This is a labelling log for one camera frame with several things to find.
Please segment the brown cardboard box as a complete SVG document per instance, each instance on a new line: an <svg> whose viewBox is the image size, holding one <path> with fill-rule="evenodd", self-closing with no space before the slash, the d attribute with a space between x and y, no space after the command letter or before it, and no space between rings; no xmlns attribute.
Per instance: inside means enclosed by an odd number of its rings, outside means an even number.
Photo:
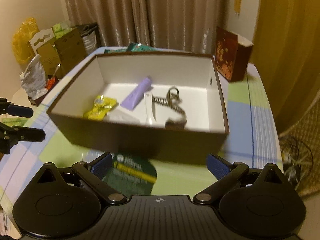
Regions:
<svg viewBox="0 0 320 240"><path fill-rule="evenodd" d="M54 41L46 42L37 49L40 60L47 76L55 75L61 79L68 74L78 63L86 58L87 52L78 29L73 29L66 35Z"/></svg>

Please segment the yellow plastic bag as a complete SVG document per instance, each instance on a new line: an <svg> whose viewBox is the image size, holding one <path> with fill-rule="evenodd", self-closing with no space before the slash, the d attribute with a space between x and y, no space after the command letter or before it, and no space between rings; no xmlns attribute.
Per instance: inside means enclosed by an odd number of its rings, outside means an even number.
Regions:
<svg viewBox="0 0 320 240"><path fill-rule="evenodd" d="M29 17L21 23L18 31L14 33L11 48L18 64L28 64L35 56L30 40L39 31L36 19Z"/></svg>

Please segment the white hanger card box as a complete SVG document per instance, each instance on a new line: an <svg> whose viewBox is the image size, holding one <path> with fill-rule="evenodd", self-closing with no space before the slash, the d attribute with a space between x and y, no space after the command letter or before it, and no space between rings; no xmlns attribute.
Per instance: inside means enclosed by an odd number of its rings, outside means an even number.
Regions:
<svg viewBox="0 0 320 240"><path fill-rule="evenodd" d="M42 29L41 31L37 32L31 40L29 40L29 43L31 45L31 48L35 54L37 54L37 50L44 45L45 43L49 43L51 45L54 45L54 42L56 40L56 37L54 35L54 32L52 28L49 29Z"/></svg>

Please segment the checked tablecloth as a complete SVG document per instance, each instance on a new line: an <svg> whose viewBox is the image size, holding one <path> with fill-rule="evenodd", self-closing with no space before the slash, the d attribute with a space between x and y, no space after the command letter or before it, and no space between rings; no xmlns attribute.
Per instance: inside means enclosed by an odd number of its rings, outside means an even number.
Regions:
<svg viewBox="0 0 320 240"><path fill-rule="evenodd" d="M89 56L104 54L104 51L104 48L99 48ZM44 141L19 142L1 159L1 207L9 216L12 215L13 204L43 164L70 167L78 161L90 162L105 153L71 143L47 113L51 103L75 75L78 65L51 90L26 122L27 127L44 130ZM282 167L272 111L256 67L249 64L243 80L238 82L228 82L217 74L227 112L229 134L216 154L230 163L239 161L251 168L263 168L268 163ZM157 171L157 180L150 195L194 196L216 180L206 167L206 162L200 165L146 159Z"/></svg>

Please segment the brown storage box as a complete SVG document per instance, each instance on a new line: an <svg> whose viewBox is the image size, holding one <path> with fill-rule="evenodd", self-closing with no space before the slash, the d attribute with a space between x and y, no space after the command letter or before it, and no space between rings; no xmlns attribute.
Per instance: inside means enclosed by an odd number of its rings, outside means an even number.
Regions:
<svg viewBox="0 0 320 240"><path fill-rule="evenodd" d="M150 92L165 97L171 87L180 91L185 111L184 130L165 128L168 118L180 115L153 103L155 125L146 123L144 100L129 111L140 120L122 124L89 120L95 98L104 95L122 102L145 78L151 77ZM212 55L171 51L92 55L75 69L75 75L47 111L61 133L73 144L112 153L132 153L162 161L200 164L222 147L229 125L223 93Z"/></svg>

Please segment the purple velvet scrunchie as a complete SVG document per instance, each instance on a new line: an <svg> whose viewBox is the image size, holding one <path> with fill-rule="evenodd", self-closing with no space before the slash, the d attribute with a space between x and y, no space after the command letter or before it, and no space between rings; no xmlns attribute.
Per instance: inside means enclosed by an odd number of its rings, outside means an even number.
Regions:
<svg viewBox="0 0 320 240"><path fill-rule="evenodd" d="M181 115L176 119L168 118L165 122L165 128L175 131L184 130L187 123L187 117Z"/></svg>

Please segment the purple cream tube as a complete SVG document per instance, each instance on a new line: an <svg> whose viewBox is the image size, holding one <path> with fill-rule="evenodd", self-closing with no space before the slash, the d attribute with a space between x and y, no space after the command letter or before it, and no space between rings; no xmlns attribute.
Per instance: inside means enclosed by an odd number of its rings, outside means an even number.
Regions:
<svg viewBox="0 0 320 240"><path fill-rule="evenodd" d="M130 94L121 102L121 107L132 111L142 100L144 93L151 89L152 79L151 77L145 77Z"/></svg>

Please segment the dark red gift bag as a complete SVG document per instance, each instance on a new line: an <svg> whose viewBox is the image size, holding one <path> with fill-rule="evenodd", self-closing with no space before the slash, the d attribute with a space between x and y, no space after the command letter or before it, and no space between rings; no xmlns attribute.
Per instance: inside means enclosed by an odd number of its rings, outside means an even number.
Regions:
<svg viewBox="0 0 320 240"><path fill-rule="evenodd" d="M215 65L217 71L228 81L243 80L253 42L223 28L216 28Z"/></svg>

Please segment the beige curtain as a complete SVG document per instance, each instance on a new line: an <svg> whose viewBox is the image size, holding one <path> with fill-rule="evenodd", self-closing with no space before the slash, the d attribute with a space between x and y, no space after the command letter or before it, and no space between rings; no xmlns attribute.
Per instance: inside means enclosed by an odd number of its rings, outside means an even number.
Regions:
<svg viewBox="0 0 320 240"><path fill-rule="evenodd" d="M212 54L226 0L65 0L73 24L96 23L104 46L131 42Z"/></svg>

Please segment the white ceramic spoon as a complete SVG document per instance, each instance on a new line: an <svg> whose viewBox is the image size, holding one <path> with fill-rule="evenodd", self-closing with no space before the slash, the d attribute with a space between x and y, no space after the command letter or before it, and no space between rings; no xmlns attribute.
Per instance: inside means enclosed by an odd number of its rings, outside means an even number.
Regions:
<svg viewBox="0 0 320 240"><path fill-rule="evenodd" d="M145 109L146 109L146 123L148 125L155 125L156 119L153 115L153 101L152 101L152 93L151 92L145 92L144 93L144 102L145 102Z"/></svg>

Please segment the dark green face mask pouch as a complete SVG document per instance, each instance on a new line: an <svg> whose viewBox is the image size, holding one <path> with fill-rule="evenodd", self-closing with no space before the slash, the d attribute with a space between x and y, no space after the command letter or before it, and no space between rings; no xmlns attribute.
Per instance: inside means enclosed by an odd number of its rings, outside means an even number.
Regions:
<svg viewBox="0 0 320 240"><path fill-rule="evenodd" d="M127 198L150 195L157 180L156 168L148 159L131 154L112 154L112 166L103 181Z"/></svg>

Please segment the clear floss pick box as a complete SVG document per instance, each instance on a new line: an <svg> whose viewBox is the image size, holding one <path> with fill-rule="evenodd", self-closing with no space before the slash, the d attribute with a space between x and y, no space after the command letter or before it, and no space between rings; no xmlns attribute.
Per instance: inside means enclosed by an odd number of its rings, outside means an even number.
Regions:
<svg viewBox="0 0 320 240"><path fill-rule="evenodd" d="M139 119L117 108L109 111L105 115L103 120L108 122L122 123L122 124L133 124L133 125L140 124Z"/></svg>

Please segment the quilted beige chair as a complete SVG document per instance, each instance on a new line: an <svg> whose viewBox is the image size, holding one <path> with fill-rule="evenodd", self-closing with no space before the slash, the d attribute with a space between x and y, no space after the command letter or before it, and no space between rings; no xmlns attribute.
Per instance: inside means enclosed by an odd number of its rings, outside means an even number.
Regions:
<svg viewBox="0 0 320 240"><path fill-rule="evenodd" d="M319 101L279 136L285 177L300 197L319 192Z"/></svg>

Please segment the white crumpled plastic bag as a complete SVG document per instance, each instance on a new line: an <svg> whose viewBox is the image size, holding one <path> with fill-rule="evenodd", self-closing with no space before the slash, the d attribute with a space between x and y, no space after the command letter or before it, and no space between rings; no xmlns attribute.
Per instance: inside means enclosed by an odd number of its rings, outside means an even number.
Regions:
<svg viewBox="0 0 320 240"><path fill-rule="evenodd" d="M41 63L40 54L36 54L20 75L21 87L32 100L36 100L48 92L47 76Z"/></svg>

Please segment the yellow nut snack packet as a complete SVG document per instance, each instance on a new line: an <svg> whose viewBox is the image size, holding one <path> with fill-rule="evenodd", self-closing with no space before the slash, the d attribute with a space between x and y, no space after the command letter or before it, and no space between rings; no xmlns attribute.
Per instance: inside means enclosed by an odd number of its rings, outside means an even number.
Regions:
<svg viewBox="0 0 320 240"><path fill-rule="evenodd" d="M84 113L83 117L89 120L101 121L117 104L118 102L114 98L98 95L93 102L92 108Z"/></svg>

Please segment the tortoiseshell hair claw clip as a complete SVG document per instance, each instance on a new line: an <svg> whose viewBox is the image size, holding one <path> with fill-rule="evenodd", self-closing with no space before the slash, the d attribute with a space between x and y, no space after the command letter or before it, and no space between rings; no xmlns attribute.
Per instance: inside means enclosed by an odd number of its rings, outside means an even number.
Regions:
<svg viewBox="0 0 320 240"><path fill-rule="evenodd" d="M180 98L180 91L177 87L171 87L167 91L166 97L152 96L152 102L169 107L176 113L179 113L182 116L185 116L185 111L180 107L182 99Z"/></svg>

